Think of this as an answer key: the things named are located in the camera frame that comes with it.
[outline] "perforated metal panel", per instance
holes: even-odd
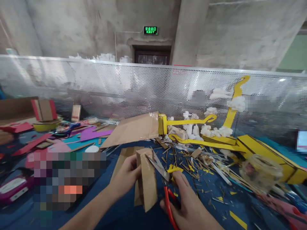
[[[206,108],[190,105],[193,92],[203,91],[207,107],[218,110],[213,126],[220,127],[227,100],[209,96],[214,88],[233,92],[244,75],[251,76],[242,87],[247,108],[236,116],[235,136],[265,135],[281,142],[289,130],[307,128],[304,74],[0,55],[0,84],[9,96],[54,99],[57,109],[81,103],[90,115],[116,120],[152,111],[182,119],[185,110],[204,118]]]

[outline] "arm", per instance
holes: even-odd
[[[176,171],[173,172],[173,177],[178,185],[181,196],[181,210],[177,210],[170,203],[178,228],[180,230],[224,230],[198,199],[185,175],[180,171]],[[160,206],[167,212],[164,200],[161,200]]]
[[[136,155],[128,157],[114,180],[60,230],[94,229],[109,208],[132,188],[141,175],[141,166],[136,168],[136,164]]]

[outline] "green wall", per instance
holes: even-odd
[[[278,69],[307,70],[307,35],[297,35]]]

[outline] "green exit sign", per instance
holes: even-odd
[[[158,27],[144,27],[144,35],[158,35]]]

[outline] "scissor blade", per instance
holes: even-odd
[[[170,175],[167,171],[161,168],[156,162],[154,162],[149,156],[146,155],[151,164],[156,168],[156,170],[162,175],[162,177],[169,182]]]
[[[154,152],[154,150],[153,150],[153,157],[154,157],[154,159],[156,160],[156,162],[157,162],[157,165],[159,166],[159,167],[161,167],[161,168],[163,168],[163,165],[161,164],[161,161],[159,160],[159,158],[157,157],[157,154]]]

